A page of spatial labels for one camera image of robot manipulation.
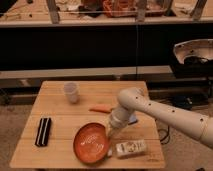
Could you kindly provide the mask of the cream cylindrical gripper body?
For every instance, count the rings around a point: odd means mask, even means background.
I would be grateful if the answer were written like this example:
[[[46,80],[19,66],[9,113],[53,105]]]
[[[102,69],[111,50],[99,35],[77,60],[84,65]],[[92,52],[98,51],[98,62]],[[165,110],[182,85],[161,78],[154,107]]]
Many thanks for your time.
[[[109,127],[112,129],[122,129],[126,127],[131,115],[131,110],[127,110],[122,106],[117,106],[112,110],[109,116]]]

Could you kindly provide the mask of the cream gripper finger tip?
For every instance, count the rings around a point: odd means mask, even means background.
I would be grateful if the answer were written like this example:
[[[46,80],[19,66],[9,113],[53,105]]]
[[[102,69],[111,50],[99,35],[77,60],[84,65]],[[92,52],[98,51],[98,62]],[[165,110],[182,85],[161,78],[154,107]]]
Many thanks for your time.
[[[119,134],[122,130],[122,127],[114,127],[110,124],[106,126],[106,135],[109,139],[112,139],[115,137],[117,134]]]

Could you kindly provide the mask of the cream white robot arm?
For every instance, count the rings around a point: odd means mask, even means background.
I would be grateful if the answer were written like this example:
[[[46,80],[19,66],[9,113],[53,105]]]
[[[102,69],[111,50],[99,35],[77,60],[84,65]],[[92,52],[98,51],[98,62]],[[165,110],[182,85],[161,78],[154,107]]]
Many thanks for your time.
[[[117,101],[109,117],[106,131],[109,137],[125,128],[131,115],[138,111],[213,149],[213,117],[147,99],[137,87],[121,90]]]

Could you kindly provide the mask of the white robot base shell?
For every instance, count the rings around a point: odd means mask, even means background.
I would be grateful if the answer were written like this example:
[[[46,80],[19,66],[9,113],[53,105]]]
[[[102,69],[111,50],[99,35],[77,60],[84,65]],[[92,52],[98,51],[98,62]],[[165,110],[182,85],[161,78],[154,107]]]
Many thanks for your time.
[[[174,45],[173,53],[180,64],[189,57],[213,60],[213,39],[194,39]]]

